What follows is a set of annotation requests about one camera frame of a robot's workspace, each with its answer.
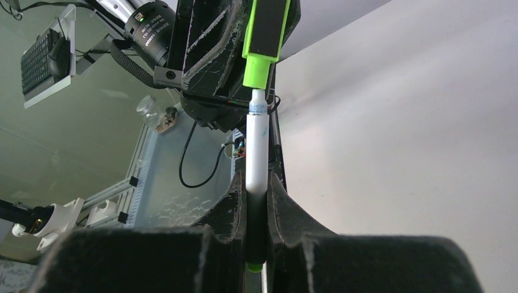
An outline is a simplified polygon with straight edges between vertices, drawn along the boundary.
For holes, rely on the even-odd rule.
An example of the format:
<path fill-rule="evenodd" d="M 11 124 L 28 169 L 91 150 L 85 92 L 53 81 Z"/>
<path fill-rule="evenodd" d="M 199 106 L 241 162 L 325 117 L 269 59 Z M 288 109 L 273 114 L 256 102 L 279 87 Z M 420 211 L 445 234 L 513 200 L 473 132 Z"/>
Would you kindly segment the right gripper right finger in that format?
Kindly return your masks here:
<path fill-rule="evenodd" d="M 267 194 L 269 292 L 481 292 L 463 250 L 437 236 L 352 236 L 320 224 L 275 173 Z"/>

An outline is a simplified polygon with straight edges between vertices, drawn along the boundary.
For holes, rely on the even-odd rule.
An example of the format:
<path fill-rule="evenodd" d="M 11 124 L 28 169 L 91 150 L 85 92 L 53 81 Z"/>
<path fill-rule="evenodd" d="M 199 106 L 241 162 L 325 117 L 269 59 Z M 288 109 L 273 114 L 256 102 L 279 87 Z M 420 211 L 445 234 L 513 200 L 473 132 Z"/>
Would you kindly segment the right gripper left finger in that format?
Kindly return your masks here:
<path fill-rule="evenodd" d="M 242 292 L 244 175 L 189 226 L 79 229 L 45 253 L 29 292 Z"/>

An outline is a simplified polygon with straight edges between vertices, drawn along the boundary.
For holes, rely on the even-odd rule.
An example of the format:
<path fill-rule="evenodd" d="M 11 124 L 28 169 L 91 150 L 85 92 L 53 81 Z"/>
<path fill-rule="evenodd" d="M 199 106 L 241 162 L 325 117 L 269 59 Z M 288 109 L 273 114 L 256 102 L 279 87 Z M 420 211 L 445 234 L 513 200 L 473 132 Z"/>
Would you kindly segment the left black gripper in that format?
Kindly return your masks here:
<path fill-rule="evenodd" d="M 301 20 L 300 0 L 180 1 L 166 68 L 180 75 L 184 111 L 201 127 L 245 131 L 252 100 L 268 103 L 283 47 Z"/>

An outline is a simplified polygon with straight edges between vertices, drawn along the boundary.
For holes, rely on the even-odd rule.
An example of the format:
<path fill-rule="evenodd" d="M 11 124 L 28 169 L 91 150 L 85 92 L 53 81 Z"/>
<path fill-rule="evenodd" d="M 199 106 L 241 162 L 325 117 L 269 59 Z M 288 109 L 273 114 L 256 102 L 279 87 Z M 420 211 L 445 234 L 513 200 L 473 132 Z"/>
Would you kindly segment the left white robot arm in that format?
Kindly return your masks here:
<path fill-rule="evenodd" d="M 200 126 L 245 130 L 254 90 L 270 91 L 299 1 L 102 1 L 124 24 L 112 58 L 143 84 L 176 89 Z"/>

